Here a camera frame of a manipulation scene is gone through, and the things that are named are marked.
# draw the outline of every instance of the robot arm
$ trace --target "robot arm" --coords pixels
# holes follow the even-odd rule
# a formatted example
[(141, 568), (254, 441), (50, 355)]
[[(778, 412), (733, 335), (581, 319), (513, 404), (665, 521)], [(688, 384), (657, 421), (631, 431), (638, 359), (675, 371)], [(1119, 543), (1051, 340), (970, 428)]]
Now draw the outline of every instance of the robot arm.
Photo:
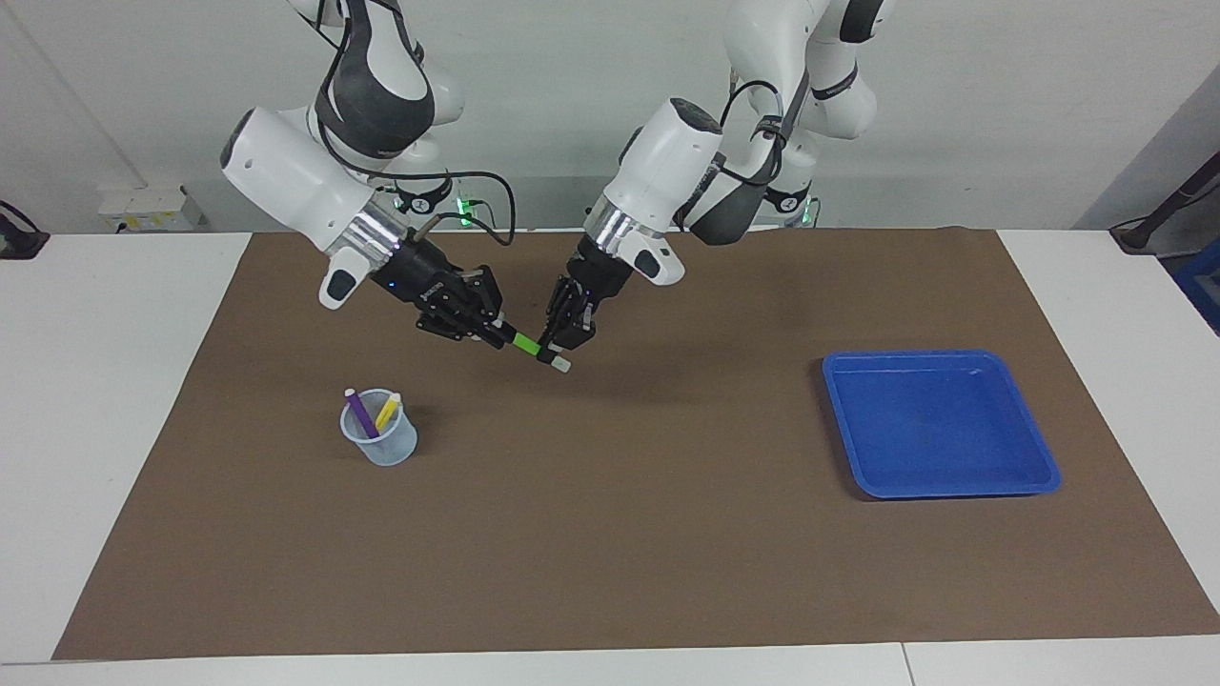
[[(855, 139), (876, 117), (876, 95), (860, 78), (855, 56), (892, 11), (892, 0), (734, 2), (725, 32), (730, 63), (743, 81), (770, 83), (778, 92), (780, 171), (765, 176), (771, 171), (764, 155), (770, 139), (756, 133), (747, 173), (720, 175), (686, 217), (692, 233), (709, 245), (736, 243), (764, 201), (780, 216), (803, 208), (817, 161), (813, 134)], [(764, 120), (775, 114), (775, 99), (765, 89), (755, 88), (749, 99)]]
[[(876, 96), (859, 78), (855, 50), (891, 10), (892, 0), (733, 2), (725, 46), (760, 116), (747, 161), (732, 165), (709, 151), (719, 148), (722, 132), (703, 110), (683, 101), (681, 110), (692, 115), (672, 116), (662, 106), (628, 143), (617, 176), (584, 223), (587, 236), (551, 297), (538, 359), (592, 338), (593, 314), (632, 270), (658, 286), (682, 277), (682, 262), (662, 236), (669, 226), (722, 245), (745, 234), (765, 200), (782, 214), (799, 210), (816, 165), (813, 134), (856, 138), (872, 123)], [(672, 153), (680, 142), (689, 154)], [(665, 167), (656, 161), (662, 157), (682, 164)], [(658, 186), (665, 189), (664, 206), (634, 203)]]
[(318, 288), (327, 308), (371, 276), (421, 311), (423, 331), (495, 348), (515, 342), (489, 267), (450, 264), (373, 203), (375, 179), (406, 177), (404, 214), (436, 212), (453, 182), (428, 131), (461, 115), (461, 89), (431, 60), (425, 70), (398, 0), (290, 2), (315, 28), (344, 27), (334, 62), (310, 107), (243, 117), (221, 155), (224, 176), (329, 258)]

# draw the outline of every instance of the plastic tray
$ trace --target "plastic tray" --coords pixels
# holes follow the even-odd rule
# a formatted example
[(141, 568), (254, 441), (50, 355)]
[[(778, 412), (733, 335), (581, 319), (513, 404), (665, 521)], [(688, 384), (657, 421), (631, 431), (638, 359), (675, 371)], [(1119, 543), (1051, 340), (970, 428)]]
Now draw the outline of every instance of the plastic tray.
[(852, 474), (870, 496), (1031, 496), (1059, 487), (1059, 468), (992, 353), (836, 353), (822, 370)]

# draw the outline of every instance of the white table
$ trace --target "white table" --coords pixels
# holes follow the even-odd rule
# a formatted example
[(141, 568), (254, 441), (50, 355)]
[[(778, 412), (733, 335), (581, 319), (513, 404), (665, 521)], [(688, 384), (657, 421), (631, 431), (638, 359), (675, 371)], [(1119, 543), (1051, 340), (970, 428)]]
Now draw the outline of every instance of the white table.
[[(1002, 238), (1220, 607), (1220, 339), (1104, 233)], [(40, 664), (248, 239), (56, 237), (0, 262), (0, 684), (1220, 682), (1220, 637)]]

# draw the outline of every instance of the purple marker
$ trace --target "purple marker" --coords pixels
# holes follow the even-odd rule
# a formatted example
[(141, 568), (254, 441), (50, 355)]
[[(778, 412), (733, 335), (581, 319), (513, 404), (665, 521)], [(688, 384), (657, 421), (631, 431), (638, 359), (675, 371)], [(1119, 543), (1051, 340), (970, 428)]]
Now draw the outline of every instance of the purple marker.
[(356, 420), (360, 421), (360, 426), (365, 428), (365, 436), (370, 438), (377, 438), (381, 433), (377, 433), (377, 426), (373, 424), (372, 417), (368, 416), (368, 411), (365, 410), (365, 404), (360, 402), (360, 395), (356, 395), (355, 388), (348, 388), (343, 392), (348, 398), (348, 406), (351, 408), (353, 414), (356, 415)]

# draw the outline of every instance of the marker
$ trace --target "marker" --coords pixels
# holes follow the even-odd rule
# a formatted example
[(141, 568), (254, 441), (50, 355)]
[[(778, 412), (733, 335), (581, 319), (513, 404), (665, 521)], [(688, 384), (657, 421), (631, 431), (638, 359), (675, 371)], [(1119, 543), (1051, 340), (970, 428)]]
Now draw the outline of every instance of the marker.
[[(528, 336), (521, 333), (520, 331), (512, 339), (512, 344), (525, 350), (531, 358), (537, 358), (538, 353), (542, 352), (542, 345), (539, 345), (533, 338), (529, 338)], [(558, 369), (564, 374), (567, 374), (572, 369), (572, 363), (556, 355), (555, 359), (550, 361), (550, 366)]]
[(386, 431), (386, 425), (389, 424), (389, 420), (394, 419), (394, 413), (401, 404), (403, 404), (403, 395), (399, 393), (392, 394), (389, 399), (386, 400), (386, 404), (382, 405), (382, 411), (377, 413), (377, 421), (376, 421), (377, 431)]
[(368, 417), (368, 411), (365, 410), (365, 404), (360, 402), (360, 395), (356, 395), (355, 388), (348, 388), (343, 392), (348, 399), (348, 406), (351, 408), (353, 414), (356, 415), (356, 420), (360, 421), (360, 426), (365, 430), (365, 436), (370, 438), (377, 438), (381, 433), (377, 433), (377, 426), (373, 425), (373, 420)]

